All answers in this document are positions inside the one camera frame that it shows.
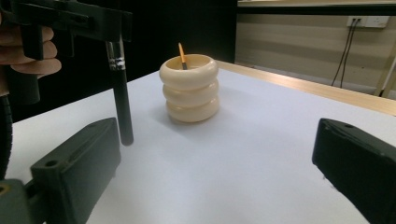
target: cable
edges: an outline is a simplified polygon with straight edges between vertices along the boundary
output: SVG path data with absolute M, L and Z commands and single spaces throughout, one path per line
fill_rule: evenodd
M 344 52 L 343 52 L 343 55 L 341 56 L 341 61 L 338 64 L 337 72 L 335 73 L 334 79 L 332 80 L 332 86 L 334 86 L 334 82 L 335 82 L 335 80 L 338 77 L 338 72 L 340 71 L 341 65 L 343 64 L 344 56 L 346 55 L 348 45 L 350 45 L 349 39 L 350 39 L 350 36 L 352 34 L 352 31 L 354 31 L 354 27 L 356 28 L 356 25 L 358 25 L 359 21 L 360 20 L 353 19 L 352 23 L 351 23 L 351 25 L 349 27 L 349 32 L 348 32 L 347 38 L 346 38 L 346 46 L 344 47 Z
M 12 149 L 12 115 L 7 96 L 0 97 L 0 180 L 6 177 Z
M 358 19 L 358 20 L 356 21 L 355 25 L 353 25 L 353 28 L 352 28 L 352 34 L 351 34 L 351 36 L 350 36 L 349 46 L 348 46 L 348 48 L 347 48 L 346 57 L 345 57 L 345 59 L 344 59 L 343 75 L 341 75 L 341 83 L 340 83 L 340 88 L 341 88 L 341 89 L 343 89 L 344 76 L 345 76 L 345 73 L 346 73 L 347 56 L 349 55 L 349 50 L 350 50 L 350 47 L 352 46 L 353 35 L 355 34 L 355 29 L 356 29 L 356 26 L 358 25 L 358 22 L 359 22 L 359 21 L 360 21 L 360 19 Z

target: wall socket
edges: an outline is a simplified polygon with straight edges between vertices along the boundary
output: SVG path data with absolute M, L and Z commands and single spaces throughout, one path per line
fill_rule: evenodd
M 360 20 L 356 27 L 385 28 L 389 21 L 389 16 L 349 16 L 346 26 L 351 26 L 353 19 Z

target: white table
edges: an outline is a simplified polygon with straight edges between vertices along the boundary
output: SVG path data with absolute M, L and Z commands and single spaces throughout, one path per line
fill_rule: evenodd
M 195 124 L 170 120 L 158 73 L 130 82 L 134 143 L 88 223 L 367 223 L 323 179 L 311 156 L 320 118 L 396 145 L 396 118 L 226 70 L 220 110 Z M 14 125 L 7 178 L 91 122 L 115 117 L 112 91 Z

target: human hand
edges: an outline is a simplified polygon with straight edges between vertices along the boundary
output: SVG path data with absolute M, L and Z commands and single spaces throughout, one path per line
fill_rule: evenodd
M 31 76 L 43 77 L 58 72 L 62 65 L 55 59 L 58 53 L 51 42 L 53 31 L 43 27 L 44 60 L 36 61 L 23 54 L 20 27 L 0 27 L 0 96 L 8 94 L 8 87 L 3 69 L 4 65 L 11 65 L 12 69 Z

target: beige ring stack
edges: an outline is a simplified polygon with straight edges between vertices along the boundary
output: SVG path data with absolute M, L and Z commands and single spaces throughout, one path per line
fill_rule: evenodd
M 183 122 L 209 119 L 219 110 L 219 67 L 205 55 L 185 55 L 188 69 L 180 57 L 166 61 L 160 68 L 163 96 L 171 118 Z

